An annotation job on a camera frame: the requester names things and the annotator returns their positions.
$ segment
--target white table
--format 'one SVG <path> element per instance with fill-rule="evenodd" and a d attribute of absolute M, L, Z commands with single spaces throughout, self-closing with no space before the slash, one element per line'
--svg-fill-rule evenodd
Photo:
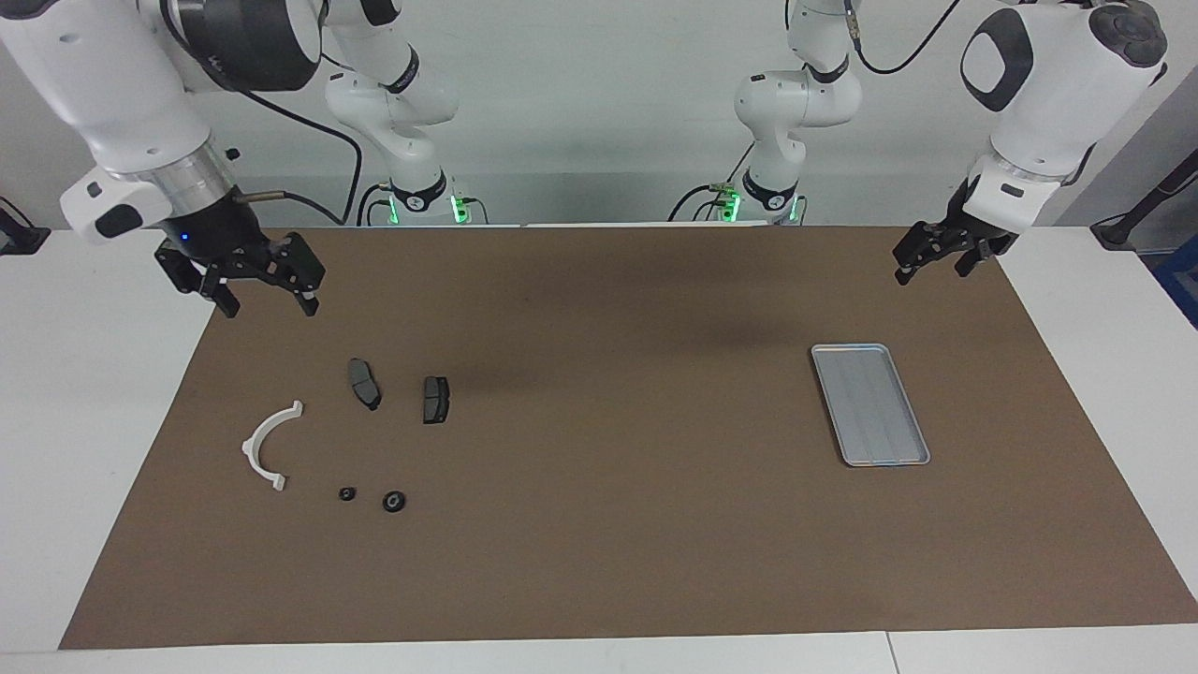
<path fill-rule="evenodd" d="M 162 275 L 159 239 L 59 232 L 0 259 L 0 672 L 1198 672 L 1194 625 L 49 652 L 211 312 Z M 1198 330 L 1084 229 L 1033 230 L 1003 266 L 1193 593 Z"/>

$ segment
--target black washer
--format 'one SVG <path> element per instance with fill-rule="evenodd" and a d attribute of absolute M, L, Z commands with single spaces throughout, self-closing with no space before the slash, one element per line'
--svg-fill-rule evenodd
<path fill-rule="evenodd" d="M 382 509 L 387 512 L 399 512 L 404 510 L 407 505 L 407 497 L 404 492 L 387 492 L 387 496 L 382 498 Z"/>

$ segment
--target gray tray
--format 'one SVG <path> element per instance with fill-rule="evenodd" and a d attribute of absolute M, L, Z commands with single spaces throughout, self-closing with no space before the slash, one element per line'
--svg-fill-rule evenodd
<path fill-rule="evenodd" d="M 846 463 L 885 467 L 931 461 L 889 350 L 817 345 L 811 359 Z"/>

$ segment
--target blue object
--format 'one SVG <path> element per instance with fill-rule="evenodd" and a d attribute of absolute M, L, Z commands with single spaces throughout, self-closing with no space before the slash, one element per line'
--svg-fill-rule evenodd
<path fill-rule="evenodd" d="M 1198 236 L 1166 257 L 1152 269 L 1152 275 L 1190 322 L 1198 327 Z"/>

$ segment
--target white curved bracket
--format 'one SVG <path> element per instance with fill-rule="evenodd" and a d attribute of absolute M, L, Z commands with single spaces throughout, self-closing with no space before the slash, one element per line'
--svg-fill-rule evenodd
<path fill-rule="evenodd" d="M 303 414 L 303 403 L 296 401 L 289 409 L 277 412 L 268 417 L 266 421 L 258 426 L 254 435 L 249 437 L 248 441 L 241 444 L 241 454 L 246 455 L 249 460 L 249 467 L 254 469 L 254 473 L 261 475 L 262 478 L 271 481 L 276 492 L 282 492 L 283 487 L 286 486 L 288 479 L 278 473 L 271 473 L 262 468 L 261 462 L 258 459 L 258 453 L 262 449 L 262 441 L 271 435 L 284 421 L 291 421 L 292 419 L 300 419 Z"/>

